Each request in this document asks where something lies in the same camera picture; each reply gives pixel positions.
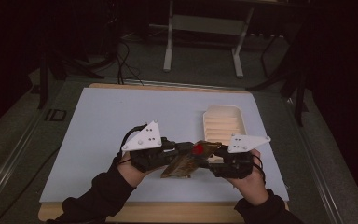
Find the black sleeve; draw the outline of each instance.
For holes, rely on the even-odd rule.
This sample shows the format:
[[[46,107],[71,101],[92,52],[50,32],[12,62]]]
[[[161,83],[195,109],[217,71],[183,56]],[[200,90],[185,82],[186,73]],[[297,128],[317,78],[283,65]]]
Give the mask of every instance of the black sleeve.
[[[104,223],[115,216],[135,190],[116,167],[92,179],[92,187],[79,198],[67,198],[62,203],[63,214],[47,223]]]
[[[246,224],[302,224],[303,222],[285,209],[284,201],[268,189],[269,198],[258,206],[245,199],[238,201],[235,209]]]

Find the red object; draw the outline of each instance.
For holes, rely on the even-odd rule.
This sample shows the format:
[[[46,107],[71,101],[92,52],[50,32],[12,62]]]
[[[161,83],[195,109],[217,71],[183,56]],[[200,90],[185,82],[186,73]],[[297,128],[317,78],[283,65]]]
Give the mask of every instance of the red object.
[[[202,147],[202,145],[195,145],[195,146],[193,146],[193,154],[195,154],[195,155],[200,155],[200,154],[202,154],[202,152],[203,152],[203,147]]]

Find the white board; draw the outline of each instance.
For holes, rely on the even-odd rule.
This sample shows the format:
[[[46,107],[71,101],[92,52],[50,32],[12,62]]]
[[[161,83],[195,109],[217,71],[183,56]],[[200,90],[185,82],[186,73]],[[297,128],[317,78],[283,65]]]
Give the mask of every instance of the white board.
[[[157,120],[161,136],[170,141],[203,140],[202,116],[209,105],[237,106],[248,134],[268,135],[250,93],[85,88],[40,202],[62,202],[84,194],[92,178],[108,170],[124,135],[135,126]],[[267,188],[288,201],[270,144],[257,149]],[[129,202],[236,202],[241,198],[225,179],[206,169],[198,169],[189,179],[161,179],[161,173],[159,170],[145,178]]]

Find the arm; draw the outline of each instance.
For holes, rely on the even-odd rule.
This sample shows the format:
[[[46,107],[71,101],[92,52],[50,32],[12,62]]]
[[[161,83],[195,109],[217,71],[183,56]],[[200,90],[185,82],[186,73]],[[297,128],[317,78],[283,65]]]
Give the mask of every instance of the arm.
[[[63,214],[52,223],[104,223],[108,216],[115,216],[128,200],[133,190],[150,172],[142,173],[131,165],[129,153],[124,154],[117,165],[117,158],[106,173],[92,180],[92,187],[79,198],[67,198],[63,201]]]
[[[252,153],[260,158],[260,152]],[[271,189],[266,189],[263,176],[254,168],[244,179],[227,179],[237,188],[243,199],[239,200],[235,209],[241,214],[247,224],[300,224],[300,219],[285,209],[281,197],[274,195]]]

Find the brown object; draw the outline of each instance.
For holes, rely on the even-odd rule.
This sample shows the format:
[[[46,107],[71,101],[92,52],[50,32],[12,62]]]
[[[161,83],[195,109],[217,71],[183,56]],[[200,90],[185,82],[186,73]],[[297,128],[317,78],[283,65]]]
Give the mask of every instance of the brown object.
[[[210,143],[205,141],[199,141],[194,145],[194,148],[199,148],[198,156],[202,160],[207,160],[213,155],[213,153],[222,146],[221,143]],[[170,165],[161,174],[161,178],[170,176],[175,177],[190,177],[190,175],[197,170],[199,166],[196,163],[195,156],[192,152],[185,155],[179,155],[176,157]]]

